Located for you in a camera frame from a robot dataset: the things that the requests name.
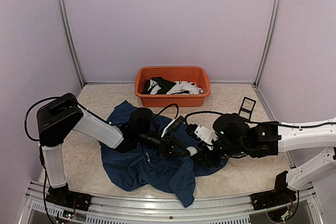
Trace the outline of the aluminium corner post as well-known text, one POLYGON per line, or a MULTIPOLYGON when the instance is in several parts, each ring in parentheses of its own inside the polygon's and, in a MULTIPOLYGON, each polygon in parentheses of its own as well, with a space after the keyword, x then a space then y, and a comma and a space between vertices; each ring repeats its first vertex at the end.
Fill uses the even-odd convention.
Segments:
POLYGON ((83 88, 86 85, 86 81, 82 72, 82 68, 79 62, 79 58, 77 56, 75 44, 74 44, 74 39, 72 36, 71 28, 70 28, 70 23, 69 23, 69 18, 67 14, 67 8, 66 8, 66 1, 65 0, 57 0, 58 3, 58 8, 60 11, 60 18, 62 22, 62 26, 64 29, 65 33, 65 38, 66 42, 69 48, 70 52, 70 59, 72 61, 76 77, 78 79, 79 85, 81 88, 83 88))
POLYGON ((271 8, 270 21, 269 21, 269 25, 268 25, 267 34, 266 34, 266 40, 265 40, 265 44, 264 44, 262 55, 261 55, 261 60, 260 60, 260 63, 259 63, 259 67, 258 67, 258 70, 257 70, 255 81, 254 81, 254 87, 256 89, 259 88, 259 86, 261 84, 263 74, 264 74, 265 69, 266 69, 266 64, 267 64, 267 60, 268 60, 268 57, 269 57, 269 52, 270 52, 270 49, 271 49, 272 40, 273 40, 275 30, 276 30, 276 25, 277 25, 280 6, 281 6, 281 0, 273 0, 272 8, 271 8))

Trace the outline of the black and white garment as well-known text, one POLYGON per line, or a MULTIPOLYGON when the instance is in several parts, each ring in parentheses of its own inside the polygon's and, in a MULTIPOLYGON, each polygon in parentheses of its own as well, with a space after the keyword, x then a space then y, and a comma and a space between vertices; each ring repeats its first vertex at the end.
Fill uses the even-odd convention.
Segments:
POLYGON ((154 77, 145 82, 142 94, 148 95, 199 95, 203 94, 202 88, 188 81, 170 81, 162 77, 154 77))

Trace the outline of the left aluminium corner post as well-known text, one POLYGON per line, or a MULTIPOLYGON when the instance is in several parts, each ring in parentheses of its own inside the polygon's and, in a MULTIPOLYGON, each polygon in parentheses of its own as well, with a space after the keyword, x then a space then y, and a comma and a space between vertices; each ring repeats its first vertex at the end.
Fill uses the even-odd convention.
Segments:
POLYGON ((67 14, 67 8, 66 8, 66 1, 65 0, 57 0, 58 3, 58 8, 60 11, 60 18, 62 22, 62 26, 64 29, 65 33, 65 38, 66 42, 69 48, 70 52, 70 59, 72 61, 76 77, 78 79, 79 85, 81 88, 83 88, 86 85, 86 81, 82 72, 82 68, 79 62, 79 58, 77 56, 75 44, 74 44, 74 39, 72 36, 71 28, 70 28, 70 23, 69 23, 69 18, 67 14))

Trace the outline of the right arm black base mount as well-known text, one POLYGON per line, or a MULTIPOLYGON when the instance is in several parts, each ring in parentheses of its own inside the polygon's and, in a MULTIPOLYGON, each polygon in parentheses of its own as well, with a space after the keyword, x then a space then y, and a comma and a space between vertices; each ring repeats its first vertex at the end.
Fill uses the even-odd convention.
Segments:
POLYGON ((262 210, 291 203, 297 198, 296 192, 292 190, 281 192, 274 192, 269 190, 260 193, 254 193, 250 195, 250 199, 254 210, 262 210))

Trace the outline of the black square display box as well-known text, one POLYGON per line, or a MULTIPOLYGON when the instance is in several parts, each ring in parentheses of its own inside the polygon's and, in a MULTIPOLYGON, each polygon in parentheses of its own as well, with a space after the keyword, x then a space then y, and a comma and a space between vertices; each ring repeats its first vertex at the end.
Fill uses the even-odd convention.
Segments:
POLYGON ((253 100, 248 97, 244 97, 239 108, 238 115, 245 119, 251 119, 251 115, 256 105, 256 100, 253 100))

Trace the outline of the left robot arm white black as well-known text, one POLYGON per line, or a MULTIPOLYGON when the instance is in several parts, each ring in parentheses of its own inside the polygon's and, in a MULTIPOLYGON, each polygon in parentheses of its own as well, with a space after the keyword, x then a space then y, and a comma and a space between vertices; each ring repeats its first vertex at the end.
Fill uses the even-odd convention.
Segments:
POLYGON ((178 195, 193 187, 193 162, 174 134, 161 128, 147 108, 133 109, 125 122, 109 122, 78 102, 72 93, 45 98, 37 109, 41 164, 53 197, 66 206, 73 201, 68 190, 62 146, 71 132, 79 132, 101 145, 103 168, 113 184, 124 191, 151 185, 178 195))

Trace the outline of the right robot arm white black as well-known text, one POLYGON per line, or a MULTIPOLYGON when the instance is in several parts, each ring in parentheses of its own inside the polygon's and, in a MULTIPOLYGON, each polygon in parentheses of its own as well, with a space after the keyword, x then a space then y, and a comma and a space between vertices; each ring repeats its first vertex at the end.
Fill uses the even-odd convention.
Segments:
POLYGON ((193 158, 217 167, 223 158, 263 158, 293 150, 323 147, 323 151, 301 166, 277 175, 274 188, 262 193, 273 205, 281 204, 308 182, 335 168, 335 119, 313 123, 284 124, 252 122, 237 113, 220 113, 212 129, 186 124, 188 134, 200 142, 193 158))

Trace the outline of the right aluminium corner post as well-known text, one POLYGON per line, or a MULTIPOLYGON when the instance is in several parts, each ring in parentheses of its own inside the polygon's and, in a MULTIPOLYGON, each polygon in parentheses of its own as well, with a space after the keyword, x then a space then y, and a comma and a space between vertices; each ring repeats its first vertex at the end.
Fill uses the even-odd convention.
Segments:
POLYGON ((273 0, 272 8, 271 8, 270 21, 269 21, 269 25, 268 25, 267 34, 266 34, 266 40, 265 40, 265 44, 264 44, 262 55, 261 55, 261 60, 260 60, 260 63, 259 63, 259 67, 258 67, 258 70, 257 70, 255 81, 254 81, 254 87, 256 89, 259 88, 259 86, 261 84, 263 74, 264 74, 265 69, 266 69, 266 64, 267 64, 267 60, 268 60, 268 57, 269 57, 269 52, 270 52, 270 49, 271 49, 272 40, 273 40, 275 30, 276 30, 276 25, 277 25, 280 6, 281 6, 281 0, 273 0))

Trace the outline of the orange plastic tub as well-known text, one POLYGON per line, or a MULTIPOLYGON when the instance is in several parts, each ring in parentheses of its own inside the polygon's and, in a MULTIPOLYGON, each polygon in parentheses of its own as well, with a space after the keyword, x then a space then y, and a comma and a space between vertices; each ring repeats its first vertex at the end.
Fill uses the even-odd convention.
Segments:
POLYGON ((134 81, 134 93, 145 107, 165 107, 176 103, 180 107, 202 106, 211 93, 210 80, 201 67, 196 66, 151 66, 141 68, 134 81), (169 81, 189 81, 202 88, 203 94, 143 94, 145 83, 153 77, 169 81))

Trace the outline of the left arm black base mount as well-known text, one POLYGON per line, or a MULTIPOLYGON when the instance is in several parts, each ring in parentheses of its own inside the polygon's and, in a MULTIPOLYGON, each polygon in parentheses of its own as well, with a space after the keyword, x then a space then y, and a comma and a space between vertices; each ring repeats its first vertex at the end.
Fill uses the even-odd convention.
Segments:
POLYGON ((47 202, 81 211, 88 211, 91 199, 92 196, 90 194, 75 191, 50 192, 46 197, 47 202))

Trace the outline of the dark blue t-shirt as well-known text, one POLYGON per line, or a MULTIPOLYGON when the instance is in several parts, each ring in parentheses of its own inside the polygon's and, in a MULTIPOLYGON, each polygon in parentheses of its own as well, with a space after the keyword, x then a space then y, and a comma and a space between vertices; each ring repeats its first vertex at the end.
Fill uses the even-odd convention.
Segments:
POLYGON ((101 159, 108 177, 119 188, 133 191, 151 185, 165 193, 174 194, 185 208, 194 202, 195 178, 214 174, 228 162, 224 158, 217 168, 208 168, 195 163, 190 157, 156 156, 153 149, 141 144, 126 153, 119 153, 102 144, 101 159), (146 160, 146 152, 152 156, 150 164, 146 160))

